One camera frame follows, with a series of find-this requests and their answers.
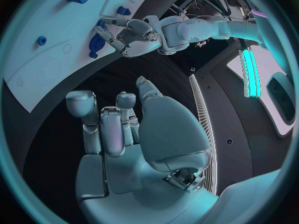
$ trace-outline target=mechanical arm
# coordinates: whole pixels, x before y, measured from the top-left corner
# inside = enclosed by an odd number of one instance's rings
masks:
[[[159,20],[157,16],[146,16],[143,20],[125,18],[103,18],[96,26],[97,33],[124,57],[137,57],[157,50],[162,55],[172,55],[186,49],[191,42],[200,42],[208,38],[229,39],[243,38],[258,42],[266,47],[255,23],[247,21],[227,21],[224,18],[203,20],[192,18],[184,20],[181,16],[170,16]],[[131,34],[142,37],[129,44],[121,42],[123,37],[116,37],[109,32],[106,24],[126,27]]]

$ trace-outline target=vent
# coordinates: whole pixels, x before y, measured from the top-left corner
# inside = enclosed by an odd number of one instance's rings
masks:
[[[205,105],[200,87],[194,75],[189,77],[191,88],[193,91],[195,104],[198,113],[198,119],[202,125],[204,131],[206,132],[210,145],[211,145],[211,160],[208,167],[202,171],[203,175],[206,177],[206,181],[203,187],[209,192],[216,195],[216,186],[217,186],[217,159],[216,159],[216,149],[213,136],[213,129],[211,121],[209,118],[209,113]]]

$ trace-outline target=robotic hand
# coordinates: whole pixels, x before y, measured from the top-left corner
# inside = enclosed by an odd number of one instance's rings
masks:
[[[183,20],[181,16],[170,16],[161,21],[157,16],[146,16],[143,20],[125,18],[103,18],[102,22],[126,27],[127,30],[143,37],[142,41],[123,44],[117,35],[115,39],[106,26],[96,26],[97,33],[125,57],[137,57],[157,50],[162,55],[172,55],[186,49],[191,42],[208,38],[229,39],[230,37],[254,40],[266,47],[257,25],[246,21],[227,21],[224,18]]]

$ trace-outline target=white surface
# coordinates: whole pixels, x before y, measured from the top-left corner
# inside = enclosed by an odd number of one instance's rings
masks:
[[[280,136],[285,136],[292,129],[295,122],[292,125],[287,125],[283,121],[267,91],[267,83],[269,82],[271,76],[276,72],[281,72],[283,74],[285,74],[285,72],[277,64],[270,51],[264,50],[260,46],[251,46],[251,49],[257,62],[261,82],[261,97],[258,99],[268,112],[278,134]],[[227,67],[239,78],[243,79],[242,66],[239,56],[229,62]]]
[[[144,0],[88,0],[85,4],[66,0],[26,0],[9,28],[4,79],[21,105],[31,112],[57,84],[95,59],[89,57],[94,27],[104,16],[132,18]],[[119,6],[132,14],[117,14]],[[115,35],[122,28],[107,25]],[[47,38],[44,46],[37,44]],[[113,53],[108,44],[97,52],[98,59]]]

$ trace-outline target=cable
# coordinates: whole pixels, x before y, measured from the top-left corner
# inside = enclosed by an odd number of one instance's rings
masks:
[[[196,16],[194,18],[198,18],[198,17],[201,17],[201,16],[204,16],[204,17],[227,17],[227,18],[233,18],[233,19],[237,19],[237,20],[242,20],[242,21],[254,21],[254,19],[240,19],[240,18],[237,18],[237,17],[231,17],[231,16],[213,16],[213,15],[196,15],[196,14],[184,14],[186,16]]]
[[[231,11],[231,9],[229,8],[229,4],[228,4],[227,0],[224,0],[224,2],[225,2],[225,5],[226,5],[226,8],[227,8],[227,14],[228,14],[228,15],[232,14],[232,11]]]
[[[209,4],[211,7],[213,7],[214,9],[216,9],[221,15],[225,15],[225,12],[222,11],[219,7],[215,6],[213,3],[211,3],[209,0],[202,0],[204,2],[206,2],[207,4]]]

